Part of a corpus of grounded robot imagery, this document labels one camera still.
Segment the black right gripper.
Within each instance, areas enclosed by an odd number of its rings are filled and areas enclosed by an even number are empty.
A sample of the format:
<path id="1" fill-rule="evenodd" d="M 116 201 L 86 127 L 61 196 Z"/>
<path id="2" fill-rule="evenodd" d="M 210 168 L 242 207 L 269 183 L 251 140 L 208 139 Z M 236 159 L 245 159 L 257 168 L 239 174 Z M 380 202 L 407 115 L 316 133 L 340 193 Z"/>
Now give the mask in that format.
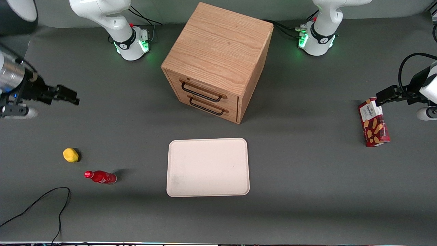
<path id="1" fill-rule="evenodd" d="M 69 103 L 78 105 L 80 99 L 77 92 L 63 85 L 56 87 L 45 84 L 42 76 L 38 73 L 25 73 L 16 79 L 19 84 L 12 91 L 13 103 L 22 103 L 25 100 L 51 103 L 53 100 L 67 100 Z"/>

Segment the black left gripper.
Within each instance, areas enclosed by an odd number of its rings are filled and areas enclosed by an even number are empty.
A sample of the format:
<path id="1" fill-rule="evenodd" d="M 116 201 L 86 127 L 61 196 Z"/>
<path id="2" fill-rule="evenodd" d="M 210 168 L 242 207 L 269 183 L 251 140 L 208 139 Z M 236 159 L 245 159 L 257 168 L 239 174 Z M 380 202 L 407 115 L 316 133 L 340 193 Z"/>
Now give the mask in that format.
<path id="1" fill-rule="evenodd" d="M 407 85 L 407 92 L 410 96 L 404 92 L 402 88 L 397 88 L 397 86 L 389 86 L 382 91 L 376 93 L 376 106 L 382 106 L 385 103 L 389 103 L 393 100 L 404 101 L 406 100 L 408 104 L 423 103 L 428 104 L 428 99 L 423 96 L 419 90 L 425 83 L 430 72 L 430 67 L 426 67 L 422 71 L 416 73 Z"/>

